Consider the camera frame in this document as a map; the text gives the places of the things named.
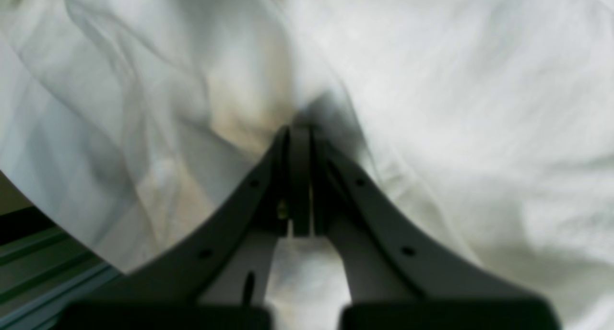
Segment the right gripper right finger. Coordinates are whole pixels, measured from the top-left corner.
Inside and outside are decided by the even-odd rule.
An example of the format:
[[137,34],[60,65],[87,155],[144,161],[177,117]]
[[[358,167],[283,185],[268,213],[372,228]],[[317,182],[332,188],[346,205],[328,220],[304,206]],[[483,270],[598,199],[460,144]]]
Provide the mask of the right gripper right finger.
[[341,330],[559,330],[543,297],[421,231],[355,162],[312,131],[316,233],[338,250],[352,303]]

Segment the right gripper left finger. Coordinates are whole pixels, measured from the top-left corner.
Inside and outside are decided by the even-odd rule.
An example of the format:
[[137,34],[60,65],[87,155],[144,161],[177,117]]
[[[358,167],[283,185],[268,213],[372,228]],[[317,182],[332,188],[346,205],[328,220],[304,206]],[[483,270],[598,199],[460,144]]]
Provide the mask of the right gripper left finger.
[[75,301],[59,330],[271,330],[278,239],[307,236],[312,130],[282,128],[215,214],[159,258]]

